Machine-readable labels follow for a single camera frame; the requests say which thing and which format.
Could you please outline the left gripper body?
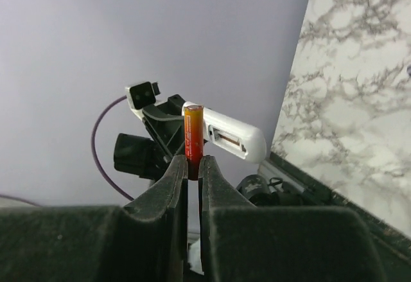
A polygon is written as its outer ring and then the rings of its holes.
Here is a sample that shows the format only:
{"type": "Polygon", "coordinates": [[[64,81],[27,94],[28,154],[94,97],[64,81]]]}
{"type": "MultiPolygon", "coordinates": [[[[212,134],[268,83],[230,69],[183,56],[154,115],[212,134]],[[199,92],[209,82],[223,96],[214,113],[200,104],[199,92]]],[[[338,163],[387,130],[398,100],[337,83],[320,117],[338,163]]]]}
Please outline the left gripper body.
{"type": "Polygon", "coordinates": [[[179,94],[175,94],[165,102],[143,108],[145,128],[161,149],[166,163],[170,163],[174,156],[184,154],[182,107],[185,102],[179,94]]]}

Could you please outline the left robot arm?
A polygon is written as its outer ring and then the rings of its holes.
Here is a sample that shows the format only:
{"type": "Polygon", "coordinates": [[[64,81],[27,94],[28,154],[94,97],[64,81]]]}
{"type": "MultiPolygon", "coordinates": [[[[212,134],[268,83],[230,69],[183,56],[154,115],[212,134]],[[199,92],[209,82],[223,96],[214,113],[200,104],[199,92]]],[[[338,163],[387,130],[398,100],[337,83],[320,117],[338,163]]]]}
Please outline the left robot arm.
{"type": "Polygon", "coordinates": [[[114,168],[144,179],[159,180],[176,155],[183,155],[185,100],[178,94],[141,110],[149,137],[120,133],[114,147],[114,168]]]}

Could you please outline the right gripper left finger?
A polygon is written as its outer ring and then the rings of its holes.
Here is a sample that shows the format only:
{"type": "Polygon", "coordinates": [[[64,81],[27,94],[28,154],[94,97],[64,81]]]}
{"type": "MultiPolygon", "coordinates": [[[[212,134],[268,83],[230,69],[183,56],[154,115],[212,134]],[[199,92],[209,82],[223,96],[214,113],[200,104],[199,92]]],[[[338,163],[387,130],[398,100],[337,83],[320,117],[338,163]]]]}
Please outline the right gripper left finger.
{"type": "Polygon", "coordinates": [[[119,206],[1,210],[2,281],[182,281],[187,162],[119,206]]]}

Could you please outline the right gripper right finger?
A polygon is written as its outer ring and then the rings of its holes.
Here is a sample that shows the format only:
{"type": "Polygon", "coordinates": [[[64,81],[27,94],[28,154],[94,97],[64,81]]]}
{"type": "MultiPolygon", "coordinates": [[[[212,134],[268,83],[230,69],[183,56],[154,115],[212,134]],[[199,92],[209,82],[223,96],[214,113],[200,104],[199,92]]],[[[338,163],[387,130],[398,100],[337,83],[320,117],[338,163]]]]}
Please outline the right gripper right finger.
{"type": "Polygon", "coordinates": [[[338,206],[257,207],[223,177],[199,171],[201,260],[209,281],[384,281],[360,217],[338,206]]]}

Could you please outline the white remote control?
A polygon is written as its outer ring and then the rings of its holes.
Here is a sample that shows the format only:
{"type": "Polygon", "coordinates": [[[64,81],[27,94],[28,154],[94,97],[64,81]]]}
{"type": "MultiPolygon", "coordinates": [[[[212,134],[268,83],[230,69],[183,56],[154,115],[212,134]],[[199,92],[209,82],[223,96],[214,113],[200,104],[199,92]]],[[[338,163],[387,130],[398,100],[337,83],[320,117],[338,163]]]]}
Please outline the white remote control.
{"type": "MultiPolygon", "coordinates": [[[[185,102],[182,107],[183,116],[184,107],[188,105],[196,104],[190,101],[185,102]]],[[[267,154],[267,144],[259,128],[214,110],[203,108],[204,141],[250,163],[258,164],[264,160],[267,154]]]]}

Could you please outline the red battery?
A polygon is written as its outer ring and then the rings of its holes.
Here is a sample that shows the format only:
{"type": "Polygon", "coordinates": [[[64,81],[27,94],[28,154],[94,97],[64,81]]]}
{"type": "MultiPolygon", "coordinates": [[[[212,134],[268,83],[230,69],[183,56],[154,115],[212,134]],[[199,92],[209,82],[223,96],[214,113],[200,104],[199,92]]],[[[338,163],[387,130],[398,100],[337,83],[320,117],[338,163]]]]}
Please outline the red battery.
{"type": "Polygon", "coordinates": [[[204,151],[204,108],[201,105],[184,107],[185,155],[188,179],[198,180],[198,170],[204,151]]]}

